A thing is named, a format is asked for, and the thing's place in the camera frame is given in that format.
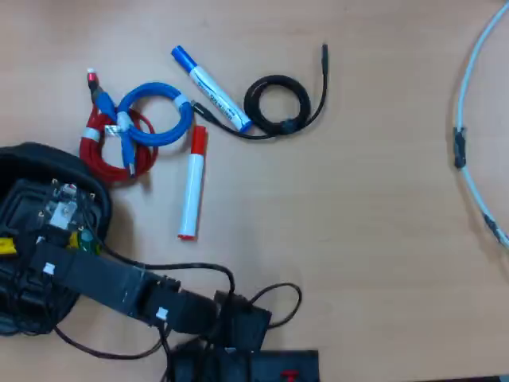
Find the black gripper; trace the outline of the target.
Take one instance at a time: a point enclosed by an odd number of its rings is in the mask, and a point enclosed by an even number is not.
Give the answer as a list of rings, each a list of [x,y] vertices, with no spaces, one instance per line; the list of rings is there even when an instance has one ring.
[[[43,228],[20,231],[17,234],[17,269],[29,270],[40,277],[48,276],[59,285],[75,285],[73,271],[77,248],[61,248],[46,241],[37,244],[45,235]]]

